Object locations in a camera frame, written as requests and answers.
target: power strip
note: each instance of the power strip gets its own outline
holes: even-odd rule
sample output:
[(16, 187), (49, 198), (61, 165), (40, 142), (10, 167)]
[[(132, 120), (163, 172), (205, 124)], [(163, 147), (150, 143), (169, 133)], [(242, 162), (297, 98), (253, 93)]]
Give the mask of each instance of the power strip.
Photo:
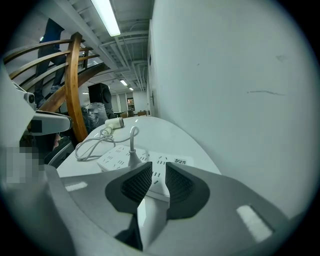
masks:
[[(97, 164), (103, 172), (114, 171), (128, 166), (130, 147), (117, 145), (101, 156)], [(169, 191), (167, 189), (166, 180), (166, 162), (174, 162), (182, 165), (194, 166), (194, 160), (190, 156), (178, 156), (172, 154), (164, 154), (144, 149), (135, 148), (136, 155), (141, 162), (152, 162), (152, 184), (147, 196), (159, 199), (165, 202), (170, 201)]]

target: white wall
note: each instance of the white wall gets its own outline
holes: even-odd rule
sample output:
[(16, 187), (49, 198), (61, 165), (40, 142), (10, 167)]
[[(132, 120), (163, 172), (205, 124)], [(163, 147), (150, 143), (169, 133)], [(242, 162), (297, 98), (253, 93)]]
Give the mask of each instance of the white wall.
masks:
[(147, 92), (134, 90), (132, 93), (135, 112), (147, 110)]
[(151, 36), (158, 115), (223, 175), (301, 212), (319, 177), (320, 81), (296, 24), (268, 1), (157, 0)]

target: wooden spiral staircase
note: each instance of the wooden spiral staircase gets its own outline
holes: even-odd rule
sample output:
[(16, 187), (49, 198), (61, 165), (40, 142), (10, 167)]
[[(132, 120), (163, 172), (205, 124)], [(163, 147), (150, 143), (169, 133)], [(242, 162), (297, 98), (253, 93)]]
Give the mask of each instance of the wooden spiral staircase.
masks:
[[(35, 51), (37, 49), (40, 49), (45, 46), (49, 45), (59, 45), (59, 44), (69, 44), (68, 50), (53, 53), (46, 55), (44, 57), (35, 59), (22, 67), (20, 67), (18, 70), (15, 70), (12, 72), (9, 77), (11, 80), (16, 78), (21, 73), (25, 72), (26, 70), (32, 68), (33, 66), (38, 65), (39, 63), (43, 61), (50, 60), (54, 57), (60, 56), (60, 55), (67, 55), (66, 62), (55, 66), (50, 65), (50, 67), (53, 67), (43, 73), (42, 75), (36, 77), (36, 75), (32, 75), (27, 80), (23, 81), (19, 86), (23, 88), (24, 90), (28, 91), (30, 90), (35, 84), (45, 77), (51, 75), (52, 73), (56, 72), (59, 69), (65, 69), (64, 73), (64, 84), (62, 87), (57, 90), (54, 94), (52, 94), (46, 102), (40, 107), (39, 110), (41, 111), (48, 111), (48, 112), (56, 112), (59, 107), (62, 105), (62, 103), (66, 100), (67, 110), (69, 116), (73, 120), (73, 132), (78, 142), (82, 142), (87, 136), (87, 129), (85, 126), (85, 122), (83, 119), (80, 101), (79, 101), (79, 94), (78, 94), (78, 88), (85, 83), (87, 80), (89, 80), (94, 75), (105, 71), (108, 69), (108, 67), (104, 64), (97, 64), (94, 66), (91, 66), (89, 68), (85, 68), (84, 70), (80, 71), (78, 73), (78, 62), (85, 61), (87, 59), (99, 57), (99, 55), (91, 55), (91, 56), (84, 56), (79, 57), (79, 52), (88, 52), (92, 50), (90, 47), (81, 48), (81, 43), (83, 43), (84, 40), (82, 40), (82, 35), (80, 33), (75, 33), (71, 36), (71, 39), (67, 40), (56, 40), (56, 41), (49, 41), (49, 42), (43, 42), (36, 45), (29, 45), (24, 48), (20, 48), (19, 50), (11, 53), (10, 55), (7, 55), (4, 57), (3, 62), (4, 64), (9, 63), (10, 61), (14, 60), (15, 58), (24, 55), (26, 53), (29, 53), (31, 51)], [(43, 84), (45, 86), (49, 82), (51, 82), (54, 78), (47, 81)]]

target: plastic bag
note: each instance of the plastic bag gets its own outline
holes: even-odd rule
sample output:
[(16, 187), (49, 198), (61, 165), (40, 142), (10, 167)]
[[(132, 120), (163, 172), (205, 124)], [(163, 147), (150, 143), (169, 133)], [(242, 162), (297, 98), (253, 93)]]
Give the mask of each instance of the plastic bag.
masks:
[(81, 107), (84, 124), (88, 133), (105, 124), (108, 119), (103, 103), (90, 103)]

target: ceiling beam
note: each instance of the ceiling beam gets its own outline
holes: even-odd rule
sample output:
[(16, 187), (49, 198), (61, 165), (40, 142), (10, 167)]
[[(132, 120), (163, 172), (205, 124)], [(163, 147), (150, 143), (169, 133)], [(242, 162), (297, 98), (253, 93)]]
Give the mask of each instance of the ceiling beam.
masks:
[(79, 32), (85, 40), (83, 43), (85, 46), (92, 47), (92, 52), (100, 55), (100, 59), (110, 69), (118, 69), (115, 60), (99, 48), (100, 40), (67, 0), (41, 1), (35, 8), (54, 20), (70, 34)]

